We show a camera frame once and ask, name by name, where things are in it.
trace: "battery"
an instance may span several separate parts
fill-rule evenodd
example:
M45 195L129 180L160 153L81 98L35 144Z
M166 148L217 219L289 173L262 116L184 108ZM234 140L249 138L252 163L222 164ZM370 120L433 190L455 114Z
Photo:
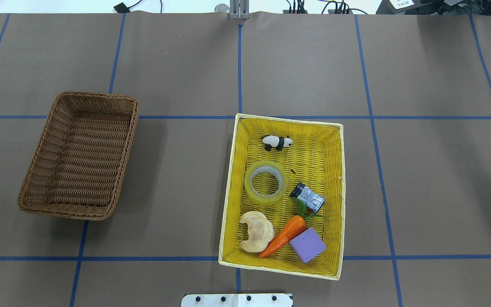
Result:
M314 214L318 213L323 204L325 203L325 197L310 190L304 183L299 182L293 189L293 192L289 195L291 198L296 198L302 201L306 208L312 211Z

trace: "wicker basket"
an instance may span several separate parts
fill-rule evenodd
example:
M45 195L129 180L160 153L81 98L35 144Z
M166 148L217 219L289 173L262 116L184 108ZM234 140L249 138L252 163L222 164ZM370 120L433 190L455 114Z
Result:
M130 96L65 92L47 117L18 198L21 210L105 220L115 210L139 103Z
M289 135L293 144L283 151L267 152L262 136ZM222 217L219 263L244 269L282 272L315 278L338 280L344 254L345 177L343 126L326 122L307 122L237 114L230 153L225 206ZM283 167L289 184L284 197L272 206L259 206L249 200L244 189L246 170L255 162L271 160ZM289 244L267 258L245 252L240 242L247 239L247 225L238 223L245 212L263 212L277 234L297 214L288 197L298 182L326 198L320 210L325 218L311 218L308 227L321 235L327 249L303 264ZM270 194L277 181L269 175L255 177L255 189Z

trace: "purple cube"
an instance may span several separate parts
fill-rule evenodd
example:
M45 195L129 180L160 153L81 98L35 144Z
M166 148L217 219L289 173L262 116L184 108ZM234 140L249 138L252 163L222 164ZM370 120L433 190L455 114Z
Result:
M305 264L327 249L312 227L289 241L289 244Z

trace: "table surface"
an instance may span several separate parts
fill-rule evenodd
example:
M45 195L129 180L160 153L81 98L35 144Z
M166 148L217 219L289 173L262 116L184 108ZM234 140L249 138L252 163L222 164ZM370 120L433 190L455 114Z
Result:
M138 98L106 221L21 212L54 97ZM344 125L340 281L217 264L237 112ZM0 306L491 305L491 17L0 15Z

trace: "black small object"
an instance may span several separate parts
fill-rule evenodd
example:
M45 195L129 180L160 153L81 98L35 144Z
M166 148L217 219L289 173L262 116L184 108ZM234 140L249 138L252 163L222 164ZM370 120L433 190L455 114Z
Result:
M130 12L130 10L128 9L128 6L126 6L126 4L124 4L123 2L120 2L116 6L113 6L113 8L115 9L115 11L117 11L119 13Z
M302 193L302 190L304 190L304 187L305 187L304 183L302 182L297 183L291 194L289 194L289 197L297 198Z

